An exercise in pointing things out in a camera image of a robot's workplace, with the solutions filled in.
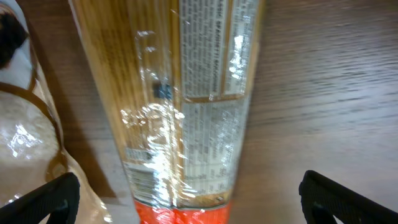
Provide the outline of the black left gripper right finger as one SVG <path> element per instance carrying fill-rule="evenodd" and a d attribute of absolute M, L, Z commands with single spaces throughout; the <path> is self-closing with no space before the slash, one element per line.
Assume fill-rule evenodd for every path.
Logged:
<path fill-rule="evenodd" d="M 397 212 L 308 170 L 298 188 L 308 224 L 397 224 Z"/>

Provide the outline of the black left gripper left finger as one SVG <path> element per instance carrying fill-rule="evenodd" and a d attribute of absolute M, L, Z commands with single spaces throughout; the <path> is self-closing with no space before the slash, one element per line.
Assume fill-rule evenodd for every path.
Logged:
<path fill-rule="evenodd" d="M 74 224 L 80 201 L 80 183 L 68 172 L 1 208 L 1 224 Z"/>

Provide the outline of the brown white snack bag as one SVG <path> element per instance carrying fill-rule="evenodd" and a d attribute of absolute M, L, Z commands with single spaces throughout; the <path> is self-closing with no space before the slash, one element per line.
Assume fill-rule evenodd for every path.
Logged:
<path fill-rule="evenodd" d="M 45 75 L 15 0 L 1 1 L 1 206 L 71 172 L 80 184 L 77 223 L 112 223 L 63 144 Z"/>

